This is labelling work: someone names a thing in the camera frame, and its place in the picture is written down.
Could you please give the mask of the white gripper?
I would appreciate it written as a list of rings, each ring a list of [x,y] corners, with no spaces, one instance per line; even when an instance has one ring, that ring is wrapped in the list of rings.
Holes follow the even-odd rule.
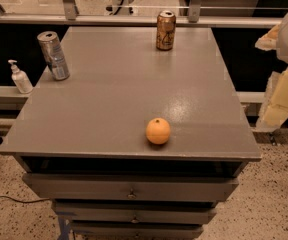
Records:
[[[263,51],[277,49],[277,57],[288,64],[288,13],[281,24],[260,37],[255,47]],[[268,79],[260,107],[257,130],[277,130],[288,119],[288,67],[282,73],[273,71]]]

